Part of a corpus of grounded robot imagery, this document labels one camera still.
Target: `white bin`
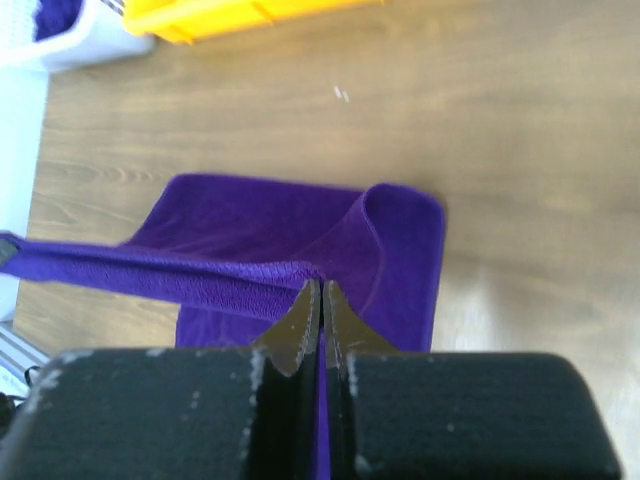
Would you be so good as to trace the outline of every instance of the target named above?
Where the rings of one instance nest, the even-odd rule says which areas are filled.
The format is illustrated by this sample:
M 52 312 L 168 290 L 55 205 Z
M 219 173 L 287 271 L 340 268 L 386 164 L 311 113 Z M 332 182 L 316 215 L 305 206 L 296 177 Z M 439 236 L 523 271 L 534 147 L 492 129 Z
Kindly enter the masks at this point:
M 38 0 L 0 0 L 0 67 L 59 72 L 151 51 L 153 37 L 136 37 L 124 29 L 120 4 L 122 0 L 84 0 L 70 30 L 35 42 Z

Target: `purple cloth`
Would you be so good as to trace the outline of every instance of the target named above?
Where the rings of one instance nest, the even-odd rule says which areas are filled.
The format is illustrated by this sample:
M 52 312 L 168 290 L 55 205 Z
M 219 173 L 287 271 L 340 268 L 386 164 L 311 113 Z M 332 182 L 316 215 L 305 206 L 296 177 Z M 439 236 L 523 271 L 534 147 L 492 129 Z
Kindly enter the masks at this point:
M 66 32 L 76 22 L 84 0 L 40 0 L 34 16 L 36 42 Z
M 392 345 L 425 351 L 444 243 L 440 204 L 408 187 L 364 192 L 217 175 L 173 179 L 117 247 L 33 242 L 0 272 L 182 304 L 178 347 L 246 346 L 281 318 L 308 278 L 337 280 Z M 324 370 L 317 478 L 328 472 Z

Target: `folded cloth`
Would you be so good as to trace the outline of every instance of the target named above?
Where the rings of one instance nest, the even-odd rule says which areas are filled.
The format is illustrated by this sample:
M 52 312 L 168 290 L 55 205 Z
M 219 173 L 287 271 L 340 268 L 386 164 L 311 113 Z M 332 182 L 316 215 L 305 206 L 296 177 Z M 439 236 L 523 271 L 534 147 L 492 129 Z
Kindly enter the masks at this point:
M 0 234 L 19 249 L 0 272 L 180 303 L 177 347 L 246 346 L 287 312 L 306 279 L 332 279 L 389 343 L 425 351 L 444 232 L 440 204 L 404 186 L 360 192 L 191 174 L 174 178 L 117 247 Z M 316 473 L 326 478 L 322 393 L 318 412 Z
M 34 16 L 36 42 L 64 33 L 73 27 L 83 1 L 40 0 L 40 8 Z

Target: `wood grain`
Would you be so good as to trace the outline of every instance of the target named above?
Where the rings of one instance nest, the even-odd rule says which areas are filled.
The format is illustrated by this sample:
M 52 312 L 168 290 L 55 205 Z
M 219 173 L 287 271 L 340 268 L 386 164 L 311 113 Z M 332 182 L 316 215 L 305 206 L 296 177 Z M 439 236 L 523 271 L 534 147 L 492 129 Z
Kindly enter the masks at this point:
M 638 25 L 635 0 L 398 0 L 57 75 L 29 235 L 121 241 L 180 172 L 435 192 L 435 348 L 567 356 L 640 478 Z M 175 313 L 23 284 L 16 325 L 170 344 Z

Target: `yellow container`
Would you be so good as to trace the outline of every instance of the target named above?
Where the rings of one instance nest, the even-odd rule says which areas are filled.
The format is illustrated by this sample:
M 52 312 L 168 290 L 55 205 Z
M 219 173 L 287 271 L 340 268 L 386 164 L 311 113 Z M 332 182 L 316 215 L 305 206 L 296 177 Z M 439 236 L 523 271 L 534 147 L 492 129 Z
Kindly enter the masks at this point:
M 124 25 L 171 43 L 274 25 L 289 18 L 384 0 L 128 0 Z

